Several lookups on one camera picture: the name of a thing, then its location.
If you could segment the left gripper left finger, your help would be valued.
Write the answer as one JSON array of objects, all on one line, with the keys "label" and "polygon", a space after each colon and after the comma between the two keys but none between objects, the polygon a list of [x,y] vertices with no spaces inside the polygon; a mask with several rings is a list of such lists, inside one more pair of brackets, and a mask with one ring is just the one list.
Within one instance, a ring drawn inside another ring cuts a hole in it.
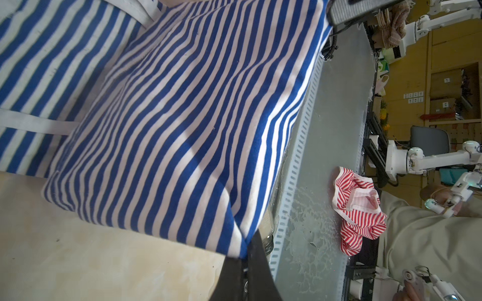
[{"label": "left gripper left finger", "polygon": [[226,257],[209,301],[244,300],[245,268],[244,260]]}]

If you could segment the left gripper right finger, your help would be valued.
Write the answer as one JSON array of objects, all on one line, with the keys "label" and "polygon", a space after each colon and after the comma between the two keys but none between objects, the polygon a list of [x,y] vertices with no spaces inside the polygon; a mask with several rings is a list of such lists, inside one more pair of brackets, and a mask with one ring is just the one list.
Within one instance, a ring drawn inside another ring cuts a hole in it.
[{"label": "left gripper right finger", "polygon": [[253,236],[247,257],[247,300],[282,300],[269,268],[259,231]]}]

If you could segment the blue white striped tank top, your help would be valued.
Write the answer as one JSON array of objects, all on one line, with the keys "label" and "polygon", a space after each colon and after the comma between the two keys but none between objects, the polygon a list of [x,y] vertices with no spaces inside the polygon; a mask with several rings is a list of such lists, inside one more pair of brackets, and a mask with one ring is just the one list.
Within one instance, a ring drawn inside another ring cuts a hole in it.
[{"label": "blue white striped tank top", "polygon": [[327,1],[1,2],[1,170],[93,224],[245,258]]}]

